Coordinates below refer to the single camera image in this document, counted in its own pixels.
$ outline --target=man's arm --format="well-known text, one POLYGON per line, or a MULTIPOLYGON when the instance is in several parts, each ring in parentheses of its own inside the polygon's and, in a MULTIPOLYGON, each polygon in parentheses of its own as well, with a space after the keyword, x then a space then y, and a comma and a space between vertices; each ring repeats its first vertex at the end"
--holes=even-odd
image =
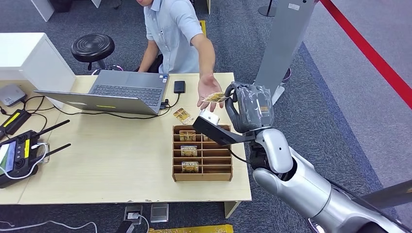
POLYGON ((199 53, 200 78, 208 74, 213 74, 216 55, 212 42, 207 39, 203 33, 195 35, 190 42, 199 53))
POLYGON ((156 42, 154 40, 149 40, 138 72, 147 72, 155 61, 158 53, 159 47, 157 46, 156 42))
MULTIPOLYGON (((174 1, 171 5, 170 13, 177 27, 183 35, 185 35, 188 43, 193 45, 199 53, 200 79, 197 86, 199 93, 197 106, 200 107, 200 109, 205 109, 209 106, 209 102, 203 102, 203 99, 212 93, 222 91, 218 81, 213 76, 216 59, 215 50, 212 42, 203 34, 199 20, 189 1, 174 1)), ((216 103, 212 103, 210 105, 210 111, 213 112, 215 108, 216 103)))
MULTIPOLYGON (((202 34, 197 34, 191 39, 191 44, 199 53, 199 83, 198 92, 199 100, 197 106, 200 109, 205 109, 209 106, 209 102, 202 102, 202 99, 216 92, 221 92, 222 89, 218 81, 213 76, 213 68, 215 67, 216 55, 212 42, 202 34)), ((213 112, 216 104, 210 105, 210 111, 213 112)), ((223 108, 223 102, 220 103, 220 108, 223 108)))

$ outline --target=stanchion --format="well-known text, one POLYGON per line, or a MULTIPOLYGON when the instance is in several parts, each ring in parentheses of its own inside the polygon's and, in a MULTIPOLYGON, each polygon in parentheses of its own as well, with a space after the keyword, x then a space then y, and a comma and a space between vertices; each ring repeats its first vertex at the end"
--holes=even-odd
POLYGON ((275 12, 276 12, 276 8, 272 7, 272 1, 271 0, 269 2, 269 7, 267 6, 262 6, 259 7, 259 9, 257 10, 261 15, 266 16, 266 17, 274 17, 275 16, 275 12))

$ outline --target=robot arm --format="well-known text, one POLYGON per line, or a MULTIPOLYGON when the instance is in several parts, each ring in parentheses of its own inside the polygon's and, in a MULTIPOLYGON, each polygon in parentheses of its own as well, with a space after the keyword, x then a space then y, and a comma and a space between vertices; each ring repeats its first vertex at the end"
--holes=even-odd
POLYGON ((225 95, 226 111, 235 130, 243 135, 220 128, 218 120, 211 120, 219 118, 205 110, 193 127, 221 145, 248 142, 253 177, 267 192, 280 197, 305 218, 316 221, 325 232, 404 232, 389 219, 332 188, 309 161, 289 147, 283 133, 270 126, 271 97, 263 87, 233 83, 225 95), (233 105, 237 101, 240 114, 233 105))

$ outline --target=laptop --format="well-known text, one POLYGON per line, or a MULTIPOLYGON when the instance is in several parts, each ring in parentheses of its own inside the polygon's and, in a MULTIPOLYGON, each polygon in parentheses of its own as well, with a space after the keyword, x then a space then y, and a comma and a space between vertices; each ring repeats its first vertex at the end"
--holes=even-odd
POLYGON ((101 70, 88 94, 34 91, 82 110, 158 115, 168 74, 101 70))

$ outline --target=power outlet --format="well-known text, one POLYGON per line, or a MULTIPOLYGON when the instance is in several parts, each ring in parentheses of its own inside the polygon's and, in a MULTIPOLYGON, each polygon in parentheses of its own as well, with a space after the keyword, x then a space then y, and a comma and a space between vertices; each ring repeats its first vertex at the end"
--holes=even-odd
POLYGON ((124 219, 125 221, 133 222, 133 225, 140 225, 142 218, 138 215, 143 214, 143 206, 142 205, 129 205, 126 206, 124 210, 124 219))

